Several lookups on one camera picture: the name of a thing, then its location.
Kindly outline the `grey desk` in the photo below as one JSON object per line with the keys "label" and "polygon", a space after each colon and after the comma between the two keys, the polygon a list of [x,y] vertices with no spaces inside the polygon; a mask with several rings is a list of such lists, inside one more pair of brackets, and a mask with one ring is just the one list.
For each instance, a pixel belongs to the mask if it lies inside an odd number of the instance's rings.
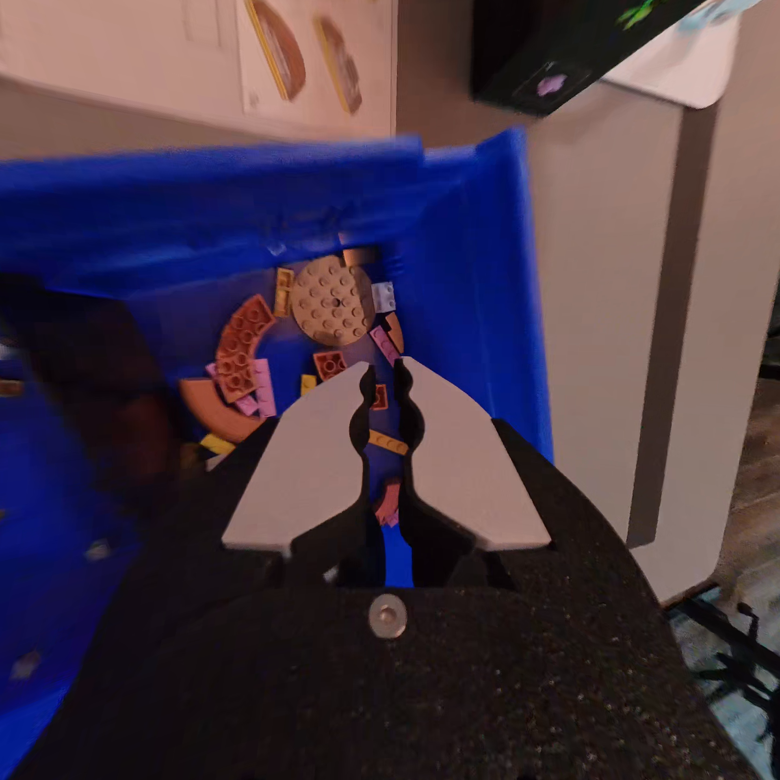
{"label": "grey desk", "polygon": [[[618,87],[591,86],[549,119],[531,120],[473,103],[467,92],[473,2],[397,2],[396,132],[428,147],[476,143],[518,122],[530,144],[537,262],[544,310],[555,454],[621,535],[629,530],[640,417],[654,335],[682,347],[670,474],[658,514],[662,532],[640,554],[663,594],[709,574],[726,524],[736,434],[693,432],[697,392],[724,402],[737,433],[754,372],[758,328],[768,314],[769,212],[758,200],[764,164],[748,151],[761,130],[778,141],[778,86],[759,107],[767,67],[778,71],[769,33],[778,2],[748,12],[736,72],[721,101],[691,281],[672,232],[683,184],[673,147],[714,111],[683,111]],[[53,157],[145,147],[283,141],[97,103],[2,78],[2,158]]]}

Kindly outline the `dark building set box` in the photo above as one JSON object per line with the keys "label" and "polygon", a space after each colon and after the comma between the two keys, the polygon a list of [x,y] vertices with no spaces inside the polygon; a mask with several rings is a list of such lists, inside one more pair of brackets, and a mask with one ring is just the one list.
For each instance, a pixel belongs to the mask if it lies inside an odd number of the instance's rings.
{"label": "dark building set box", "polygon": [[707,108],[732,73],[755,2],[476,1],[470,95],[544,117],[604,81]]}

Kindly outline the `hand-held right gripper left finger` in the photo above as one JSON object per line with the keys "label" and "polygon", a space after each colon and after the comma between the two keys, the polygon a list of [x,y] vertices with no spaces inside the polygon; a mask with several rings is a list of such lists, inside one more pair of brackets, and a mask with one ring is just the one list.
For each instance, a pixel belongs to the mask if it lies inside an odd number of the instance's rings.
{"label": "hand-held right gripper left finger", "polygon": [[367,499],[374,366],[356,363],[291,404],[235,508],[226,548],[290,557],[306,534]]}

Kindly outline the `blue plastic bin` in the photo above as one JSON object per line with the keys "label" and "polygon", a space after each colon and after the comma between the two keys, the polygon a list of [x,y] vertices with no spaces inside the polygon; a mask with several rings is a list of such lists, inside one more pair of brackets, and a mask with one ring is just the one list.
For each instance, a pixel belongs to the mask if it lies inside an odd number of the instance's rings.
{"label": "blue plastic bin", "polygon": [[52,717],[143,526],[208,457],[203,378],[278,268],[374,250],[407,352],[552,456],[527,143],[509,130],[2,161],[2,778]]}

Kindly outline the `open building instruction booklet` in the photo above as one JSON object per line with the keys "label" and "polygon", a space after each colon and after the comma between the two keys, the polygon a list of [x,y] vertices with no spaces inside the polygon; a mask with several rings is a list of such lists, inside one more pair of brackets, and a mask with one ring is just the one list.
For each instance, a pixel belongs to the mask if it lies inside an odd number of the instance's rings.
{"label": "open building instruction booklet", "polygon": [[2,78],[284,141],[395,134],[397,2],[2,1]]}

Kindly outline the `black office chair base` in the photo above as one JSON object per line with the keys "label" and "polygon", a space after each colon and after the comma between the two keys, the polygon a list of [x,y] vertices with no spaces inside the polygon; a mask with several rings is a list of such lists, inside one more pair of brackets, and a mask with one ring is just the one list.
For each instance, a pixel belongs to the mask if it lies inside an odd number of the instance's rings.
{"label": "black office chair base", "polygon": [[778,630],[744,598],[712,586],[665,609],[683,660],[717,720],[741,749],[778,751]]}

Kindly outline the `pile of bricks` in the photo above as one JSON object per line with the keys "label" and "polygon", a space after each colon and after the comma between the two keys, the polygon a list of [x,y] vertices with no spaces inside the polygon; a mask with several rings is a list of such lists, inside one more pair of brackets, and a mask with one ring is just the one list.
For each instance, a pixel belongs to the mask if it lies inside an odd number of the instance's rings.
{"label": "pile of bricks", "polygon": [[[387,332],[382,326],[370,329],[376,317],[375,289],[366,272],[346,265],[335,255],[312,260],[298,272],[278,268],[275,311],[271,313],[260,294],[239,307],[222,330],[206,377],[179,380],[186,407],[210,434],[230,445],[245,441],[256,431],[266,432],[270,421],[278,424],[287,409],[278,414],[268,361],[256,353],[278,319],[288,316],[307,338],[330,348],[312,355],[317,377],[299,399],[351,367],[343,347],[366,336],[394,361],[398,353]],[[387,408],[387,387],[375,386],[375,378],[373,401],[369,412]],[[394,455],[408,452],[407,445],[397,438],[371,429],[367,445]]]}

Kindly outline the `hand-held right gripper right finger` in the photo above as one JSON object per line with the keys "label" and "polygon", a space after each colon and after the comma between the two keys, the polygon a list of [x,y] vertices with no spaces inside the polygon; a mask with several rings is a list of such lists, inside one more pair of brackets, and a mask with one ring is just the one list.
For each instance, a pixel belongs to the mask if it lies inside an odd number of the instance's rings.
{"label": "hand-held right gripper right finger", "polygon": [[407,463],[412,496],[487,552],[544,548],[551,537],[488,412],[463,390],[411,357],[413,430]]}

